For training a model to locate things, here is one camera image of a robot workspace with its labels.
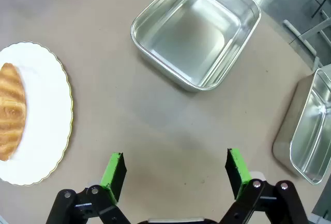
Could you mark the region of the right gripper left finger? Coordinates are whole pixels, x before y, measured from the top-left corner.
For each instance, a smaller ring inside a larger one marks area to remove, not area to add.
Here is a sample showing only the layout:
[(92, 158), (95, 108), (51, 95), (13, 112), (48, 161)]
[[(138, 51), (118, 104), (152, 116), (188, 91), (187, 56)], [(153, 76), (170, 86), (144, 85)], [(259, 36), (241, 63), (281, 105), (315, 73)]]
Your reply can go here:
[(129, 223), (117, 206), (126, 176), (123, 153), (113, 153), (99, 184), (77, 193), (57, 193), (46, 223), (87, 223), (98, 217), (102, 223)]

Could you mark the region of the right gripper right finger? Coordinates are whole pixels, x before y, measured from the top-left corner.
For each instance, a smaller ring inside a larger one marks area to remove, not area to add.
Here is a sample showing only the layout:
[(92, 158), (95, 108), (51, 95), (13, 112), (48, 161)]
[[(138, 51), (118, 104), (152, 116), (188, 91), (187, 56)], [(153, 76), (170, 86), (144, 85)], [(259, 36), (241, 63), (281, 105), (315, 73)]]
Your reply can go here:
[(254, 212), (264, 212), (270, 223), (308, 223), (298, 192), (291, 181), (276, 185), (253, 178), (239, 149), (229, 148), (225, 169), (235, 202), (220, 223), (248, 223)]

